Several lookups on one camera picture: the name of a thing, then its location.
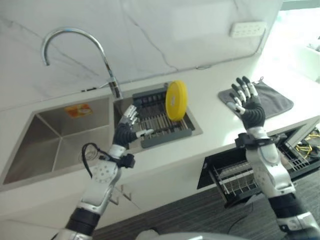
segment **yellow plate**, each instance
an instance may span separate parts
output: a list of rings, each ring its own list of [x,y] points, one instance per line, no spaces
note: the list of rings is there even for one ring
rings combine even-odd
[[[181,80],[170,83],[165,96],[165,110],[171,121],[180,121],[186,114],[188,91]]]

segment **open drawer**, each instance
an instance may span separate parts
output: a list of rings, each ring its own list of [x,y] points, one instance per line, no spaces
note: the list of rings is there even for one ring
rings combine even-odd
[[[295,129],[284,132],[287,139],[294,134]],[[277,144],[283,166],[296,181],[320,167],[320,157],[303,157],[286,139]],[[261,192],[255,182],[253,170],[246,160],[246,150],[234,148],[204,160],[198,189],[216,184],[225,204],[230,208],[246,202],[253,195]]]

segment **sink drain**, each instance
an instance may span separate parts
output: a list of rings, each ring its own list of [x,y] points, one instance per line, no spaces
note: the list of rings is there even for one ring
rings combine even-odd
[[[98,151],[95,147],[89,145],[86,150],[85,150],[85,159],[87,162],[94,160],[97,155],[98,155]],[[80,163],[82,163],[82,153],[80,152],[78,155],[78,161]]]

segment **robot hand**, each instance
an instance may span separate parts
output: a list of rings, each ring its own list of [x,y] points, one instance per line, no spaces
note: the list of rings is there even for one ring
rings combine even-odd
[[[242,80],[237,77],[236,81],[240,87],[235,84],[231,85],[236,92],[236,95],[230,93],[230,96],[235,103],[228,102],[228,107],[241,115],[246,130],[255,127],[263,127],[266,120],[266,114],[261,105],[255,86],[245,76],[242,77]]]
[[[139,109],[140,105],[141,102],[139,101],[131,104],[124,112],[114,131],[112,146],[108,154],[115,159],[119,159],[122,156],[122,154],[128,148],[129,143],[132,143],[134,140],[142,136],[150,135],[154,132],[153,129],[144,129],[137,132],[133,131],[133,125],[138,120],[137,109]]]

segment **gray dish rack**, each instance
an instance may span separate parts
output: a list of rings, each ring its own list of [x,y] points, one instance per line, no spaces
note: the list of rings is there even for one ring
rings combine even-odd
[[[289,138],[294,132],[295,129],[285,134]],[[279,142],[277,148],[292,181],[320,167],[319,158],[303,158],[286,140]],[[246,202],[251,196],[261,192],[244,149],[234,148],[205,158],[198,189],[213,183],[224,200],[225,208]]]
[[[166,114],[166,92],[165,87],[132,95],[133,101],[141,101],[138,109],[138,121],[133,130],[153,129],[154,133],[141,139],[143,149],[173,140],[189,137],[195,130],[188,114],[180,121],[171,121]]]

